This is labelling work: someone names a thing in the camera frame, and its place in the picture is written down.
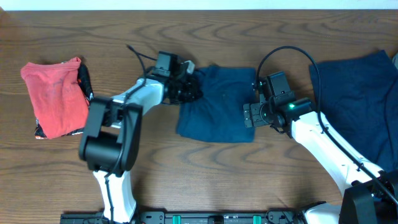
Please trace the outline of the dark blue denim shorts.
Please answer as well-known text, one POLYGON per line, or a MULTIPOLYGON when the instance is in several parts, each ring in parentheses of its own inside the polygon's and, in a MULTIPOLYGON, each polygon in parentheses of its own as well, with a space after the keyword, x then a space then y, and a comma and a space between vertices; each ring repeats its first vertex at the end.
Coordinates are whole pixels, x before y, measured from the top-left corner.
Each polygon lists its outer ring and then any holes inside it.
POLYGON ((205 142, 253 142, 255 129, 244 124, 243 105, 256 100, 254 68, 209 66, 195 71, 203 96, 180 106, 176 133, 205 142))

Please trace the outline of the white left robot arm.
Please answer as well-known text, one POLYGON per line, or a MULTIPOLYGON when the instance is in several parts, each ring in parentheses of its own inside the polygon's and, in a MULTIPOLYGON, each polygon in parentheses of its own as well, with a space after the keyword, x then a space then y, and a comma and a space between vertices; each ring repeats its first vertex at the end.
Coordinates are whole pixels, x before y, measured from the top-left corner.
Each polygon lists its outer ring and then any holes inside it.
POLYGON ((152 67, 135 85, 112 97, 93 98, 79 157, 99 183, 102 213, 88 215, 82 223, 133 223, 137 202, 132 194, 131 169, 136 162, 143 116, 164 100, 191 103, 202 96, 195 69, 152 67))

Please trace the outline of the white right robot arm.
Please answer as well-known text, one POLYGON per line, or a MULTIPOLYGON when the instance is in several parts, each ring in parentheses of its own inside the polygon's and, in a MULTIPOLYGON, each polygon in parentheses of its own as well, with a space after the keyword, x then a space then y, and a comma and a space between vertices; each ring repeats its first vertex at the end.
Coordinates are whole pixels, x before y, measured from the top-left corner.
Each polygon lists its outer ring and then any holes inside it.
POLYGON ((341 205, 316 202, 297 211, 269 211, 268 223, 397 223, 397 171, 386 172, 361 155, 318 112, 297 99, 284 72, 257 78, 257 103, 243 106, 247 128, 269 126, 305 147, 328 172, 341 205))

